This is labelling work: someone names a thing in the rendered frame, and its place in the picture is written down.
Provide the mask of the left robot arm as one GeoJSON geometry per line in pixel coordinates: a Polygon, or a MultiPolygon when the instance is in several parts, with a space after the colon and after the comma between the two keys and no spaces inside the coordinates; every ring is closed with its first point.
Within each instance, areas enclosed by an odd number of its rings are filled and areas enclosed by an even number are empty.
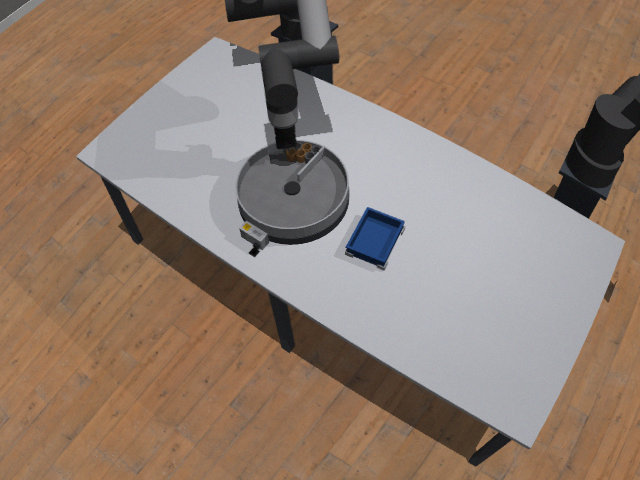
{"type": "Polygon", "coordinates": [[[585,128],[578,131],[568,153],[570,171],[589,187],[609,186],[624,161],[625,146],[639,130],[640,74],[630,77],[613,94],[596,99],[585,128]]]}

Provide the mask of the blue open tray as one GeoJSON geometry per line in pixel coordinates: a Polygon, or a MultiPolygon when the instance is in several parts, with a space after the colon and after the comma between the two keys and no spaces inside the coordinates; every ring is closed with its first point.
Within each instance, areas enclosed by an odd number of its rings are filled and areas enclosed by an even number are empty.
{"type": "Polygon", "coordinates": [[[346,245],[347,252],[356,258],[384,267],[404,223],[403,220],[367,207],[346,245]]]}

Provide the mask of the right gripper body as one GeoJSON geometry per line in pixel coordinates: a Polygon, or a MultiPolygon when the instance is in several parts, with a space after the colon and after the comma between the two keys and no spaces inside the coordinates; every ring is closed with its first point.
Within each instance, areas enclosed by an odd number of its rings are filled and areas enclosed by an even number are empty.
{"type": "Polygon", "coordinates": [[[268,109],[267,113],[269,122],[274,127],[277,149],[296,147],[295,124],[298,120],[298,104],[293,111],[286,114],[275,114],[268,109]]]}

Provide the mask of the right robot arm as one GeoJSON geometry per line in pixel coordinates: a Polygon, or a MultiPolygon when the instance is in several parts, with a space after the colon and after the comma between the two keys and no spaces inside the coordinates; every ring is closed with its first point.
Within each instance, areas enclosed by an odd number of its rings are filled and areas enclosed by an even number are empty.
{"type": "Polygon", "coordinates": [[[258,46],[266,106],[272,113],[297,107],[293,69],[339,63],[326,0],[225,0],[225,7],[228,22],[280,14],[282,34],[295,40],[258,46]]]}

